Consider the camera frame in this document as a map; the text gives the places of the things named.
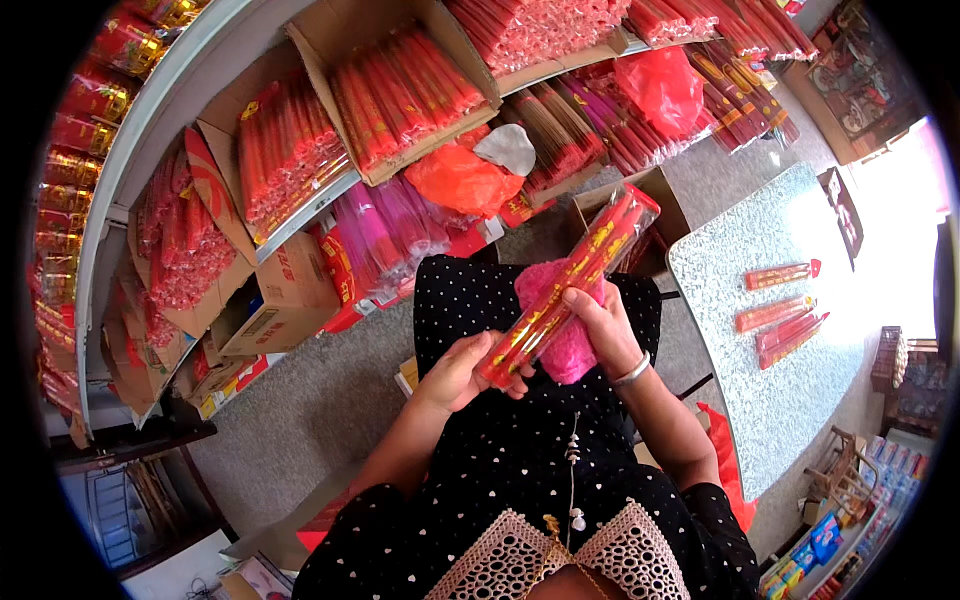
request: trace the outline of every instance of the black polka dot dress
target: black polka dot dress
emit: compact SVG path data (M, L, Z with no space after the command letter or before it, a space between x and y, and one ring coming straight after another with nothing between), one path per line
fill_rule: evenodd
M522 270L447 256L423 261L414 295L421 376L457 339L513 325ZM660 291L646 278L609 279L653 363ZM540 516L555 516L576 553L631 497L666 538L691 597L755 597L756 555L723 490L704 483L681 493L663 472L638 464L624 407L599 367L571 385L542 370L527 383L523 400L488 390L449 419L412 500L379 485L350 501L300 571L294 596L422 598L508 508L545 535ZM580 459L571 465L574 435ZM571 488L583 531L568 526Z

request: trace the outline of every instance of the floor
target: floor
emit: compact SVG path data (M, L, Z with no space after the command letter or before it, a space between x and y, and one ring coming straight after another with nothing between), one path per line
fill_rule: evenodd
M697 228L749 196L797 161L814 171L836 164L827 143L785 86L774 95L790 113L801 138L784 150L758 140L726 156L704 140L668 161L663 170L691 228ZM616 180L606 169L588 183ZM531 264L565 255L564 217L569 197L497 243L501 262ZM675 288L658 277L662 291ZM241 536L277 521L325 479L362 461L390 426L404 401L393 380L413 354L412 302L370 315L352 329L311 339L291 352L236 398L214 421L219 433L190 446L198 468L230 524ZM870 392L869 368L876 335L865 339L864 365L824 430L806 453L759 499L748 537L761 560L801 524L797 500L809 480L804 466L829 443L831 424L862 435L879 430L880 403ZM666 300L657 370L679 393L711 371L706 349L682 300ZM687 399L722 411L714 381Z

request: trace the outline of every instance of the granite tabletop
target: granite tabletop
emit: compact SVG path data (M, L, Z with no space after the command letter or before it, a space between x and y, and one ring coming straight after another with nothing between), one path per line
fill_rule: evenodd
M823 261L816 279L754 292L744 286L747 271L810 258ZM862 337L848 327L856 293L836 215L810 165L798 163L674 244L668 264L707 346L743 495L753 500L827 422L863 356ZM755 332L738 334L734 314L803 293L830 316L810 341L761 371Z

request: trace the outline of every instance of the red plastic bag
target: red plastic bag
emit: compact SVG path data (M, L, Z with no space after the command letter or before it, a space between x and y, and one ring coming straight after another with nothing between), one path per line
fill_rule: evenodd
M617 84L665 136L686 135L704 107L704 84L680 46L613 62Z
M504 173L472 150L446 144L407 168L404 176L434 204L490 219L520 191L524 178Z
M740 486L740 471L736 467L736 453L733 452L733 438L730 435L730 424L727 418L711 409L703 402L697 402L697 407L710 417L710 429L707 437L713 442L717 450L717 465L720 467L720 487L730 499L730 508L740 529L748 531L754 522L756 514L756 500L743 501L743 487Z

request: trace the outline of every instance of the lace collar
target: lace collar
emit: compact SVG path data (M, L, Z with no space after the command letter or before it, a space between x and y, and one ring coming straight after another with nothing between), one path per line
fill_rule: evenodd
M568 564L599 569L628 598L690 597L677 559L660 528L642 506L628 499L627 505L575 555L558 547L524 515L508 509L454 563L426 598L522 598L547 575Z

